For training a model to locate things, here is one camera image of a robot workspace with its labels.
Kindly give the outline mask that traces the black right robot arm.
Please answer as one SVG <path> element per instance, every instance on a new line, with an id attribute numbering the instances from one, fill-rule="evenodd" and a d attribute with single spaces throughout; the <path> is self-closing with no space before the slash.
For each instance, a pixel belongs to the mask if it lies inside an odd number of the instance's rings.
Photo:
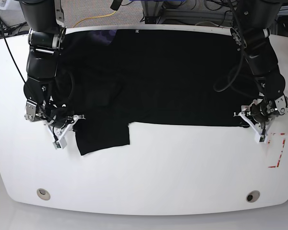
<path id="1" fill-rule="evenodd" d="M 61 148 L 64 136 L 79 119 L 74 112 L 76 82 L 71 69 L 60 66 L 66 33 L 59 0 L 22 0 L 20 6 L 30 30 L 26 65 L 25 118 L 42 121 Z"/>

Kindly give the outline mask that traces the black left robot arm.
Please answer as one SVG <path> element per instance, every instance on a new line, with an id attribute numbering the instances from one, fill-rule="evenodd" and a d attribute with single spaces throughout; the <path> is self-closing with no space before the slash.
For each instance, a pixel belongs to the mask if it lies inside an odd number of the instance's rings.
<path id="1" fill-rule="evenodd" d="M 285 96 L 285 78 L 281 75 L 276 53 L 270 43 L 270 26 L 274 23 L 283 0 L 240 0 L 236 6 L 228 1 L 233 20 L 231 36 L 238 45 L 240 61 L 227 75 L 227 84 L 213 88 L 223 92 L 227 88 L 249 97 L 236 89 L 234 81 L 240 74 L 243 62 L 252 72 L 259 95 L 253 97 L 250 105 L 243 105 L 238 116 L 255 131 L 256 142 L 265 142 L 274 119 L 288 113 L 288 97 Z"/>

